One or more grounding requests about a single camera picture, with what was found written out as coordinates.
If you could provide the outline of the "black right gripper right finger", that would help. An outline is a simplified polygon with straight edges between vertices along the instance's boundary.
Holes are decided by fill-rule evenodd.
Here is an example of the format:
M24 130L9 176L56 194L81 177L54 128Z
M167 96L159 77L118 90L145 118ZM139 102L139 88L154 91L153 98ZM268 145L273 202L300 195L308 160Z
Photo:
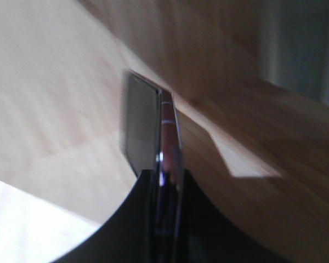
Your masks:
M277 262L277 255L243 233L184 172L182 240L178 262Z

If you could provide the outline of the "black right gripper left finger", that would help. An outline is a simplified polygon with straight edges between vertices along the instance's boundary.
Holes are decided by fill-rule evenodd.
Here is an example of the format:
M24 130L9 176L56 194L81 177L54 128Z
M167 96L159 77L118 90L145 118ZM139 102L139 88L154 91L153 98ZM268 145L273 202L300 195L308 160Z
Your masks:
M88 239L55 262L153 262L150 190L153 172L143 170L116 212Z

